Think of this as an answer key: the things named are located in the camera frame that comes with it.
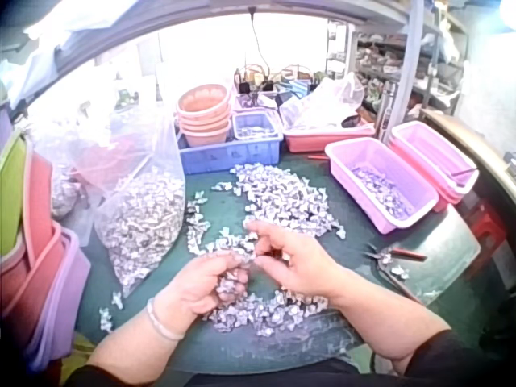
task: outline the bracelet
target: bracelet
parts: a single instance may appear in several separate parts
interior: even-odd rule
[[[147,308],[146,309],[147,309],[148,317],[151,319],[152,325],[154,326],[154,329],[156,329],[156,331],[160,335],[162,335],[163,337],[165,337],[168,340],[179,341],[179,340],[183,339],[185,337],[185,335],[178,335],[177,333],[169,331],[158,320],[158,318],[154,314],[154,305],[153,305],[153,303],[154,303],[154,297],[149,298],[148,301],[147,301]]]

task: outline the person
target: person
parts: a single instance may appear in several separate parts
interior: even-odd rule
[[[261,375],[196,375],[188,387],[285,382],[321,387],[462,385],[484,364],[461,345],[438,315],[340,266],[316,239],[261,221],[247,223],[246,228],[259,236],[255,246],[257,266],[287,289],[328,298],[377,355],[392,361],[397,376],[363,375],[348,363],[336,365],[339,360],[325,360]],[[272,250],[289,254],[289,265],[268,255]],[[237,291],[244,292],[248,273],[239,268],[234,252],[216,252],[191,260],[151,300],[152,312],[143,310],[109,334],[66,386],[144,385],[155,381],[198,315],[234,297],[214,295],[218,276],[227,270],[235,270]]]

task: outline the blue plastic crate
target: blue plastic crate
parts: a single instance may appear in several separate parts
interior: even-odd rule
[[[236,139],[248,141],[251,139],[268,139],[273,138],[279,133],[281,130],[277,125],[271,121],[273,117],[269,116],[270,114],[277,114],[274,112],[263,112],[263,111],[252,111],[245,112],[240,114],[235,114],[233,116],[233,131]],[[264,128],[264,136],[262,138],[256,138],[252,136],[245,136],[240,130],[243,127],[263,127]]]
[[[189,148],[186,138],[180,134],[177,140],[181,163],[186,175],[194,173],[228,171],[237,164],[261,163],[276,165],[280,162],[280,142],[283,135],[269,139],[237,140],[233,129],[224,144]]]

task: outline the green table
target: green table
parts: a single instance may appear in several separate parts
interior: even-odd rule
[[[390,287],[377,273],[373,262],[359,253],[365,249],[366,243],[373,243],[379,248],[396,244],[428,256],[424,263],[402,262],[402,266],[410,270],[410,279],[406,284],[426,304],[437,298],[469,266],[480,250],[473,234],[452,206],[440,214],[431,212],[409,230],[381,235],[331,176],[327,162],[288,154],[283,157],[280,167],[309,178],[313,186],[327,187],[331,213],[345,226],[347,238],[341,240],[332,232],[326,233],[319,241],[343,266],[372,282]],[[226,172],[186,178],[188,198],[200,190],[204,190],[209,198],[202,206],[202,213],[212,227],[205,234],[203,243],[214,240],[223,227],[229,227],[236,235],[243,233],[243,208],[247,199],[237,198],[228,192],[210,191],[210,187],[219,181],[234,180],[234,175]],[[91,260],[92,268],[78,315],[77,330],[94,343],[100,342],[105,335],[99,329],[99,307],[109,306],[114,326],[119,327],[142,310],[146,301],[192,258],[186,248],[184,227],[160,267],[125,300],[124,309],[117,310],[110,303],[113,291],[119,290],[119,284],[106,249],[94,233],[84,252]],[[251,291],[267,297],[273,294],[276,287],[262,273],[252,273]],[[208,322],[200,322],[181,342],[169,367],[186,372],[218,374],[271,372],[342,355],[360,344],[360,337],[335,310],[308,318],[294,332],[278,332],[270,338],[255,336],[250,327],[221,334]]]

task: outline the metal pole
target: metal pole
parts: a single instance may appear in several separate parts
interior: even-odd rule
[[[434,9],[434,23],[437,27],[439,27],[439,20],[440,20],[440,12],[439,8]],[[434,83],[434,78],[437,75],[437,64],[439,62],[439,34],[435,33],[435,39],[434,39],[434,47],[432,48],[432,59],[430,62],[430,67],[428,68],[427,78],[428,78],[428,84],[427,84],[427,91],[425,92],[425,95],[422,99],[422,108],[426,109],[428,107],[428,102],[430,101],[431,96],[431,89],[432,84]]]
[[[358,33],[355,32],[355,24],[347,25],[347,44],[346,44],[346,68],[344,76],[355,71],[356,67],[356,50],[358,48]]]
[[[418,67],[425,7],[424,2],[421,0],[412,0],[411,3],[402,76],[397,89],[396,99],[394,100],[393,113],[387,128],[387,139],[390,137],[392,128],[402,123],[405,118],[406,108],[409,105],[410,93],[412,93],[416,69]]]

